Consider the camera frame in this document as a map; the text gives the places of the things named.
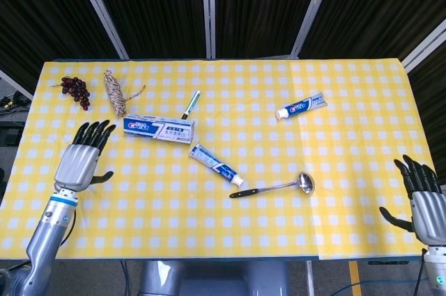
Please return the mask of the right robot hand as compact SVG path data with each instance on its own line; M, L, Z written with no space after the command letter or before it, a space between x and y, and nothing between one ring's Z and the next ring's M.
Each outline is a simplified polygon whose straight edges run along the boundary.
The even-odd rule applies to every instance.
M445 246L445 194L436 173L426 164L420 164L407 155L394 160L400 170L410 203L410 221L398 219L380 207L383 218L391 225L409 233L429 247Z

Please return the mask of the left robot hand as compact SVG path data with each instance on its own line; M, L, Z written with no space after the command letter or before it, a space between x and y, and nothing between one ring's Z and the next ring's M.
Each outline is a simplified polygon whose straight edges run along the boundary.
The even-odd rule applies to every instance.
M96 176L95 170L99 157L105 148L116 125L110 120L101 123L83 123L77 130L72 143L63 152L60 164L54 176L54 188L57 193L63 189L82 192L90 185L107 182L113 175L108 171Z

